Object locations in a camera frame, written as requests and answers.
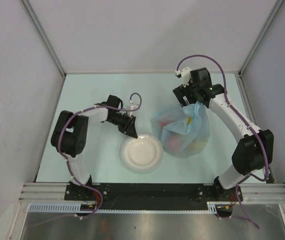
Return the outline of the light blue plastic bag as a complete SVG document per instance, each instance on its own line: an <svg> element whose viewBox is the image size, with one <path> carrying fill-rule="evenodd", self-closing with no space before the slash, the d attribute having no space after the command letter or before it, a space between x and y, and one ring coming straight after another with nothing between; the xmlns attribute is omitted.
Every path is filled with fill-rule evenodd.
<svg viewBox="0 0 285 240"><path fill-rule="evenodd" d="M177 157L200 153L210 138L207 109L198 102L166 107L156 112L150 123L164 151Z"/></svg>

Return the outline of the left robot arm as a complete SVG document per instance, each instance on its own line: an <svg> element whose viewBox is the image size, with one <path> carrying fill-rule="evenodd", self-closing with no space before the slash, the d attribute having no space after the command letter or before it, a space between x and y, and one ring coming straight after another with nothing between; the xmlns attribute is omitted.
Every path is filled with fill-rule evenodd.
<svg viewBox="0 0 285 240"><path fill-rule="evenodd" d="M141 95L134 92L129 97L127 108L124 108L119 97L109 95L106 101L75 113L67 110L60 112L50 143L64 158L70 181L77 185L75 193L82 200L89 199L93 194L91 175L87 171L85 161L79 157L86 146L88 127L108 122L117 126L120 133L136 139L138 134L133 112L139 110L141 105Z"/></svg>

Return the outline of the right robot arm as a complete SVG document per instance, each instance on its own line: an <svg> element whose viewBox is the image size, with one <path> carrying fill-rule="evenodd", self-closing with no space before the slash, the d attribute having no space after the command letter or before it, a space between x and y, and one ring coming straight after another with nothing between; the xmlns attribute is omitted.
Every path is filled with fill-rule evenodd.
<svg viewBox="0 0 285 240"><path fill-rule="evenodd" d="M226 89L213 84L209 71L203 67L192 70L184 67L175 75L182 84L173 90L183 106L200 103L215 113L236 140L231 156L231 166L214 179L213 195L219 201L226 200L237 184L254 176L257 170L269 170L273 159L274 135L252 123L232 104Z"/></svg>

